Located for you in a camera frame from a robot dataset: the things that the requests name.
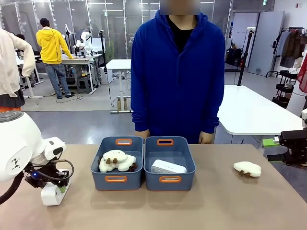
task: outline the person's left hand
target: person's left hand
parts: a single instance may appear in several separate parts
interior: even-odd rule
[[[213,141],[214,134],[213,133],[200,133],[200,138],[198,140],[199,144],[211,144]]]

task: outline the gray pants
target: gray pants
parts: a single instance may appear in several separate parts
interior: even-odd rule
[[[51,65],[51,64],[44,63],[44,66],[45,66],[46,72],[47,72],[47,74],[50,78],[52,87],[57,94],[57,97],[62,97],[62,93],[61,93],[61,90],[60,90],[59,85],[58,85],[57,77],[61,81],[61,84],[63,86],[63,90],[64,90],[65,94],[70,95],[71,92],[68,89],[66,78],[65,78],[65,75],[63,73],[62,64]]]

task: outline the power strip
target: power strip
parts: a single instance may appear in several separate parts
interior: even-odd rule
[[[155,160],[151,167],[151,172],[161,173],[161,174],[176,174],[176,173],[186,173],[187,169],[178,164],[173,164],[162,160]]]

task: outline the brown jacket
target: brown jacket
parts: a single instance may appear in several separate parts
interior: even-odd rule
[[[304,52],[305,45],[301,44],[301,32],[291,32],[283,46],[283,57],[300,58]]]

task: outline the person in white shirt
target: person in white shirt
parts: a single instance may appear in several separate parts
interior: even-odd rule
[[[24,105],[15,49],[24,51],[23,76],[30,76],[35,68],[31,45],[0,28],[0,113],[10,110],[20,111]]]

